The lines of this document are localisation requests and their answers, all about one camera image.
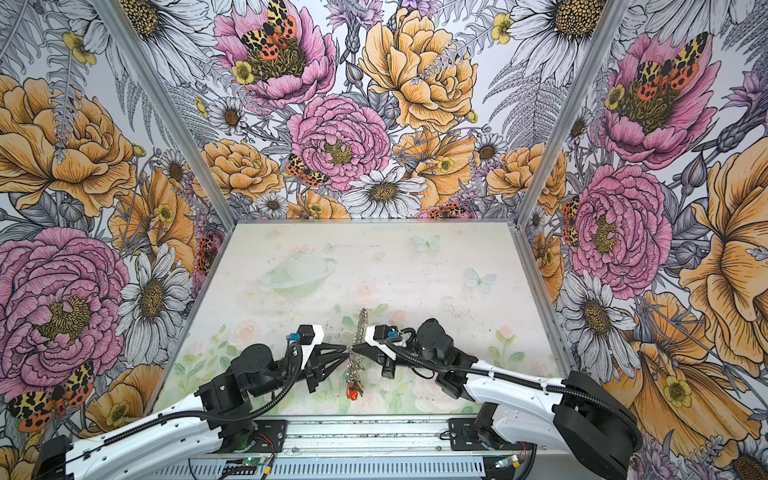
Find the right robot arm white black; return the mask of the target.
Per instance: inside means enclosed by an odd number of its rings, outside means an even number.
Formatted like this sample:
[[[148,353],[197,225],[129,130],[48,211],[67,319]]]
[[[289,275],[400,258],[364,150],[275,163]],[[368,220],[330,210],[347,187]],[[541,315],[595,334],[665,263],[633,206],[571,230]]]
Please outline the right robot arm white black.
[[[480,405],[475,430],[492,450],[502,443],[570,453],[603,479],[624,479],[643,446],[636,417],[589,375],[545,378],[494,366],[457,348],[434,318],[418,328],[366,328],[353,352],[394,377],[400,366],[432,372],[441,391]]]

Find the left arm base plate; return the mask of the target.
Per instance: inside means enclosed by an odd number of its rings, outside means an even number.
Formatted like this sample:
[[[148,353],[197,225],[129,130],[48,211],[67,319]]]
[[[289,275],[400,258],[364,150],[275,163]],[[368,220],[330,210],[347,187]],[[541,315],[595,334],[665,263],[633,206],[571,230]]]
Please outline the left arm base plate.
[[[286,440],[286,420],[256,420],[251,427],[226,437],[219,453],[281,453]]]

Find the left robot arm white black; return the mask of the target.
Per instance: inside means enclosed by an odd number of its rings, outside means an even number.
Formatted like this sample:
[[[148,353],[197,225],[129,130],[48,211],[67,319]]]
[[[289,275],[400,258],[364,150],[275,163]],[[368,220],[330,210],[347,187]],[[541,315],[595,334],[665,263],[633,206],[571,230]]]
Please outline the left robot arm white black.
[[[343,345],[304,344],[288,338],[283,359],[264,344],[245,348],[230,366],[197,391],[157,414],[112,432],[45,442],[35,479],[143,479],[198,454],[218,451],[249,434],[257,418],[276,407],[300,381],[315,390],[349,357]]]

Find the red key tag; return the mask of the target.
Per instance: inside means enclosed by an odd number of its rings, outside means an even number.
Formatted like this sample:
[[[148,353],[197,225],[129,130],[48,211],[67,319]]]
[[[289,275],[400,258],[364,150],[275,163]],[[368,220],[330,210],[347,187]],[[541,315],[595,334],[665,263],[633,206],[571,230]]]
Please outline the red key tag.
[[[348,383],[346,387],[346,397],[350,401],[356,401],[360,397],[360,388],[357,383]]]

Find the metal key organizer plate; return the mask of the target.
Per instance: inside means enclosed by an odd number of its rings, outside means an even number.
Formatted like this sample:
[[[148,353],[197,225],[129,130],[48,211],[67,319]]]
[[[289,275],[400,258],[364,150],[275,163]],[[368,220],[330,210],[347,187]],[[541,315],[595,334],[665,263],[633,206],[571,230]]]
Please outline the metal key organizer plate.
[[[361,344],[365,340],[365,333],[368,325],[369,312],[366,308],[359,311],[356,322],[356,329],[353,344]],[[346,383],[346,398],[352,402],[357,401],[363,396],[364,385],[361,380],[361,371],[364,369],[363,360],[360,354],[350,351],[347,369],[344,374]]]

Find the aluminium front rail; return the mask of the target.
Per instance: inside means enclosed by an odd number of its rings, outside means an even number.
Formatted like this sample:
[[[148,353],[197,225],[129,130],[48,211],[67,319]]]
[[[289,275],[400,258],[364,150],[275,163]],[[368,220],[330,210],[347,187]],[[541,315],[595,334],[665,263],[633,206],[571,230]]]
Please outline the aluminium front rail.
[[[535,449],[551,450],[555,453],[570,453],[551,447],[507,443],[498,451],[452,451],[448,441],[448,419],[436,416],[381,416],[381,417],[261,417],[257,420],[286,420],[286,440],[281,453],[305,456],[333,455],[406,455],[431,454],[438,451],[449,454],[473,453],[492,456],[504,453],[530,453]],[[257,453],[227,454],[238,457]]]

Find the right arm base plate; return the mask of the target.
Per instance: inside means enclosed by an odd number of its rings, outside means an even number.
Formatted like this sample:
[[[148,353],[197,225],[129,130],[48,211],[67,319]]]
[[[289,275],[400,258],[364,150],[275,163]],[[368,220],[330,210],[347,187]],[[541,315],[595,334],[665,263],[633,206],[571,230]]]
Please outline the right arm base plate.
[[[490,427],[479,425],[474,418],[449,418],[447,432],[452,451],[498,451],[507,446]]]

